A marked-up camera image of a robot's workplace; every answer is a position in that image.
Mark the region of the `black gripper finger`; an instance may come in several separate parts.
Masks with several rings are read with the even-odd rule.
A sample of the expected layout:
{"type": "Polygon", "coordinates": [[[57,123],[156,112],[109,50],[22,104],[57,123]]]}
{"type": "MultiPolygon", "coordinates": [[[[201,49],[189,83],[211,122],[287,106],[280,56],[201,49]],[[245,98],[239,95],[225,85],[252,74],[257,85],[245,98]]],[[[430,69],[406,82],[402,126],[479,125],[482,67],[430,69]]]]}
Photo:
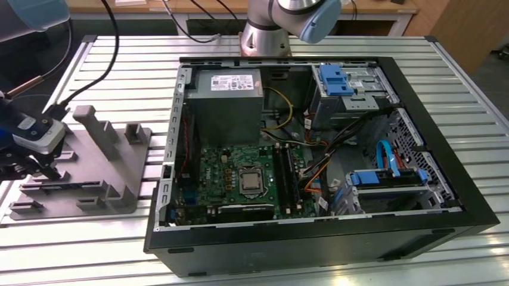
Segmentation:
{"type": "Polygon", "coordinates": [[[50,154],[32,154],[26,157],[28,173],[32,176],[45,176],[50,181],[58,180],[61,175],[56,169],[56,162],[50,154]]]}

